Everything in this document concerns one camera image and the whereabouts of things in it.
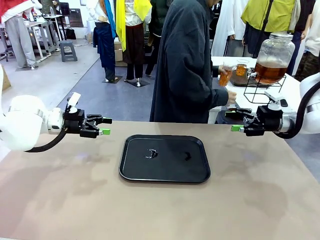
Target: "glass cup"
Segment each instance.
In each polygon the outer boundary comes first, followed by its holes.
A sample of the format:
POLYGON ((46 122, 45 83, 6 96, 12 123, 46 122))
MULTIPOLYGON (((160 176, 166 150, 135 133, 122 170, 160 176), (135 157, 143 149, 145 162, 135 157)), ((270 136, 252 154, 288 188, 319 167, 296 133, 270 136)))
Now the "glass cup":
POLYGON ((220 73, 219 85, 222 87, 225 87, 225 86, 227 86, 227 84, 232 76, 232 71, 233 71, 234 66, 229 63, 224 62, 223 68, 224 68, 225 73, 223 73, 223 72, 220 73))
POLYGON ((249 63, 248 60, 240 59, 237 61, 238 64, 236 65, 236 71, 235 74, 237 76, 244 76, 247 70, 247 65, 249 63))

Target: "black robe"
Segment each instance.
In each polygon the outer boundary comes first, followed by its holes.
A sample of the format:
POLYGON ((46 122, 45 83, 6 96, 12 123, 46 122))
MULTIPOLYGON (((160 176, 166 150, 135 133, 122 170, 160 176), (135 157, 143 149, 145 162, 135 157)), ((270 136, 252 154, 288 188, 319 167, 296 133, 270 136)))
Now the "black robe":
POLYGON ((174 0, 166 15, 157 62, 151 122, 208 123, 226 90, 212 89, 206 0, 174 0))

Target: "camouflage pants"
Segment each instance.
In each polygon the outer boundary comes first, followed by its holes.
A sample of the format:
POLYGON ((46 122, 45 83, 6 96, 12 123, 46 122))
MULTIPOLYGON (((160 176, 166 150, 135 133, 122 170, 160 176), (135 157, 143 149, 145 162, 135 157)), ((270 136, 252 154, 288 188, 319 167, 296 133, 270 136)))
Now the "camouflage pants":
POLYGON ((303 79, 319 73, 319 59, 311 52, 307 51, 303 54, 295 74, 295 79, 301 82, 303 79))

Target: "yellow vest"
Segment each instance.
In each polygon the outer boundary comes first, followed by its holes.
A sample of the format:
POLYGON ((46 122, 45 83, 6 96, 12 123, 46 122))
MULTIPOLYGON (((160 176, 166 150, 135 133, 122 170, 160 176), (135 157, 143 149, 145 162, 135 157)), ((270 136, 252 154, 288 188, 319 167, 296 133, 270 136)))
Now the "yellow vest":
MULTIPOLYGON (((151 7, 152 5, 149 0, 134 0, 133 9, 142 21, 145 20, 151 7)), ((127 44, 125 0, 116 0, 115 15, 115 29, 122 45, 122 51, 124 52, 127 44)))
MULTIPOLYGON (((269 0, 249 0, 241 19, 255 29, 261 30, 266 17, 269 0)), ((290 25, 295 0, 274 0, 265 32, 287 31, 290 25)))

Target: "tray rim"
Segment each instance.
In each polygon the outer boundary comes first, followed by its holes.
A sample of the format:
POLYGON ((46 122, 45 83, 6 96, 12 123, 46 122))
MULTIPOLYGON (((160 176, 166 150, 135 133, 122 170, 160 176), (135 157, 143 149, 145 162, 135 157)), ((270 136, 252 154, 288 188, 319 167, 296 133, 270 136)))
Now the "tray rim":
POLYGON ((120 176, 123 177, 125 180, 128 180, 130 182, 137 182, 137 183, 143 183, 143 182, 150 183, 150 182, 152 182, 152 183, 173 183, 173 184, 201 184, 201 183, 205 183, 211 176, 211 169, 210 169, 210 166, 209 166, 209 162, 208 162, 208 158, 207 158, 207 154, 206 154, 204 143, 199 138, 197 138, 195 136, 190 136, 190 135, 169 135, 169 134, 165 134, 165 135, 159 135, 159 134, 144 135, 144 134, 135 134, 135 135, 129 136, 124 141, 124 146, 123 146, 123 150, 122 150, 122 154, 121 154, 121 159, 120 159, 118 171, 119 171, 120 176), (127 154, 129 143, 132 140, 139 139, 141 137, 144 137, 144 139, 147 139, 148 137, 151 137, 150 139, 155 139, 155 137, 157 137, 157 136, 190 138, 190 141, 196 142, 199 145, 199 147, 201 147, 203 149, 203 151, 201 151, 201 156, 202 156, 202 162, 203 162, 204 168, 206 170, 205 178, 203 180, 201 180, 201 181, 174 181, 174 180, 159 180, 159 179, 138 179, 138 178, 127 177, 123 173, 123 166, 125 165, 125 162, 126 162, 126 160, 124 159, 124 156, 127 154))

